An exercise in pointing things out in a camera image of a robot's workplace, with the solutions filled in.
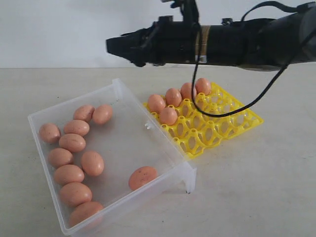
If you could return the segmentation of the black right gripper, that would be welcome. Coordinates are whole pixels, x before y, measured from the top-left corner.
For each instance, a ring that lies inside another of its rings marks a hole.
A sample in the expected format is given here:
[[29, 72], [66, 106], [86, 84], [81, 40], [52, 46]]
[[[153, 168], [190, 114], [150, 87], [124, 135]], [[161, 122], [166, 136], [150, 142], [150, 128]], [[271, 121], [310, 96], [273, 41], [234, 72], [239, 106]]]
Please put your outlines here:
[[173, 16], [160, 16], [148, 28], [125, 33], [106, 40], [109, 54], [128, 60], [136, 67], [147, 63], [207, 64], [207, 39], [199, 24], [199, 10], [194, 0], [173, 0], [171, 8], [179, 8], [182, 21]]

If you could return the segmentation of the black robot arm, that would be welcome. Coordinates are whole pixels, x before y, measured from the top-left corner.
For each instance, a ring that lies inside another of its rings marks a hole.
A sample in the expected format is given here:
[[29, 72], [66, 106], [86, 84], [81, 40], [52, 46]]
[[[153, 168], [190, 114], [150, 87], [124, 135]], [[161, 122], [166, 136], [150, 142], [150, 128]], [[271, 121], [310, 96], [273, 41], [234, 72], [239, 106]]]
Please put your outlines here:
[[149, 28], [107, 39], [106, 50], [137, 67], [201, 63], [276, 71], [286, 62], [315, 61], [315, 2], [289, 7], [265, 1], [260, 6], [273, 6], [287, 15], [239, 21], [224, 18], [220, 25], [200, 25], [195, 1], [174, 0], [171, 8], [180, 9], [182, 21], [161, 16]]

